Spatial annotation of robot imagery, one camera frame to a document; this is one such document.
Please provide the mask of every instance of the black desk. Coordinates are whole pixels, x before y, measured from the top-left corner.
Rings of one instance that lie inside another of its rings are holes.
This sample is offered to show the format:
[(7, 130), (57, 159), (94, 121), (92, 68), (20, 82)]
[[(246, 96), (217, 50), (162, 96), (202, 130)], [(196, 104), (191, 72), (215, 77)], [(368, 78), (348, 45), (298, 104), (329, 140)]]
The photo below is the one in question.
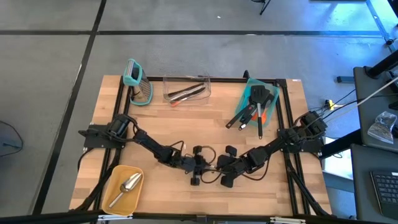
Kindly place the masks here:
[[(380, 87), (386, 84), (387, 77), (383, 74), (379, 79), (373, 79), (368, 77), (363, 67), (355, 67), (354, 68), (354, 79), (355, 79), (355, 88), (356, 88), (356, 97), (357, 99), (363, 99), (378, 90)], [(388, 95), (392, 94), (392, 90), (387, 87), (381, 90), (377, 95)], [(359, 112), (359, 123), (361, 128), (349, 133), (336, 141), (333, 141), (330, 144), (324, 145), (322, 147), (322, 156), (320, 159), (324, 159), (333, 154), (339, 153), (348, 149), (351, 144), (358, 145), (367, 145), (380, 149), (390, 150), (394, 152), (398, 152), (398, 139), (394, 140), (394, 144), (389, 144), (386, 142), (382, 142), (378, 139), (375, 139), (368, 135), (368, 129), (374, 123), (374, 119), (384, 111), (388, 111), (392, 114), (398, 115), (398, 111), (391, 110), (388, 108), (390, 103), (393, 103), (398, 100), (397, 96), (389, 96), (389, 97), (380, 97), (380, 98), (371, 98), (365, 103), (361, 104), (358, 107)]]
[(398, 154), (355, 144), (352, 144), (350, 148), (357, 218), (370, 222), (398, 223), (398, 220), (380, 214), (370, 175), (372, 170), (398, 170)]

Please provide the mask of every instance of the gray floor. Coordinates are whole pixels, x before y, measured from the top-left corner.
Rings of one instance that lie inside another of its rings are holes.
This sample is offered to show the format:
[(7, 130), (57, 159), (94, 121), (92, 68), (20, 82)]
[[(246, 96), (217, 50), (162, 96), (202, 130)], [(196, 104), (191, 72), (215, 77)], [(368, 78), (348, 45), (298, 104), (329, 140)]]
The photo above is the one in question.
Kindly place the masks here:
[[(28, 0), (1, 1), (0, 29), (91, 30), (99, 4), (98, 0), (39, 0), (34, 5)], [(272, 1), (262, 17), (260, 8), (241, 0), (108, 0), (99, 29), (377, 30), (364, 2)], [(0, 35), (0, 119), (13, 124), (25, 140), (22, 152), (0, 157), (0, 217), (31, 212), (87, 40), (87, 35)], [(84, 140), (77, 131), (91, 121), (102, 76), (122, 74), (128, 58), (135, 58), (147, 75), (207, 72), (214, 77), (241, 77), (247, 69), (255, 78), (299, 78), (311, 108), (350, 92), (354, 85), (337, 84), (336, 77), (351, 76), (353, 67), (374, 65), (389, 55), (383, 43), (381, 37), (97, 36), (44, 212), (67, 211)], [(351, 95), (345, 102), (354, 98)], [(342, 136), (359, 128), (358, 113), (353, 110), (328, 125), (329, 136)], [(340, 209), (338, 214), (354, 215), (349, 202), (344, 205), (347, 212)]]

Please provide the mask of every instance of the teal grater handle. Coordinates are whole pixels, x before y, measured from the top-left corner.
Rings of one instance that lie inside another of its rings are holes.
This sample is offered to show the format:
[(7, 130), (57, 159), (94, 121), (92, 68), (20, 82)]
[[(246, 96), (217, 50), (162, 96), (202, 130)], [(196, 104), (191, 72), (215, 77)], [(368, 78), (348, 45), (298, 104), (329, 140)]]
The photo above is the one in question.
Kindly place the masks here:
[[(138, 77), (134, 79), (132, 76), (133, 65), (137, 65), (139, 67)], [(141, 82), (142, 78), (142, 67), (139, 65), (134, 59), (130, 58), (127, 61), (127, 67), (123, 73), (123, 83), (128, 86), (138, 86)]]

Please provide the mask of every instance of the wooden table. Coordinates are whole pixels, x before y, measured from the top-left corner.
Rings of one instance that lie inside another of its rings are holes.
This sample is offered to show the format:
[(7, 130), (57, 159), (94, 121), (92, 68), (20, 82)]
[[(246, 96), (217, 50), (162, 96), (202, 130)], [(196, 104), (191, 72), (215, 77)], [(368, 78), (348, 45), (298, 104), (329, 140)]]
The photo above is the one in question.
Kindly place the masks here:
[[(111, 121), (119, 80), (119, 76), (104, 76), (92, 120), (95, 124)], [(226, 123), (234, 116), (245, 83), (213, 82), (207, 105), (175, 108), (171, 108), (163, 99), (162, 82), (152, 83), (154, 96), (150, 105), (131, 105), (129, 115), (136, 118), (139, 127), (146, 130), (149, 136), (160, 144), (168, 145), (184, 140), (187, 146), (186, 153), (191, 154), (193, 146), (209, 145), (216, 150), (217, 155), (224, 154), (225, 146), (232, 145), (238, 149), (240, 155), (253, 147), (266, 145), (276, 137), (276, 129), (279, 127), (276, 109), (268, 127), (264, 128), (264, 137), (261, 140), (258, 139), (256, 126), (248, 126), (242, 131), (238, 131), (236, 127), (225, 128)], [(307, 112), (307, 104), (300, 80), (287, 80), (287, 85), (295, 119)], [(285, 127), (288, 127), (283, 99), (283, 93), (280, 91), (284, 123)], [(79, 206), (97, 184), (103, 155), (104, 149), (94, 149), (82, 160), (70, 208)], [(209, 159), (212, 157), (210, 152), (205, 152), (204, 155)], [(331, 213), (319, 160), (311, 154), (301, 153), (301, 161), (306, 186), (322, 208)], [(292, 215), (281, 152), (273, 154), (266, 178), (252, 181), (238, 177), (232, 189), (220, 185), (219, 180), (213, 184), (201, 183), (199, 186), (191, 186), (192, 174), (186, 175), (180, 169), (172, 169), (158, 163), (148, 150), (135, 143), (129, 143), (123, 149), (120, 164), (136, 166), (144, 171), (145, 181), (136, 212)], [(264, 169), (252, 176), (261, 176)], [(215, 175), (207, 173), (203, 178), (211, 180)], [(303, 213), (300, 191), (297, 186), (295, 188), (298, 210)]]

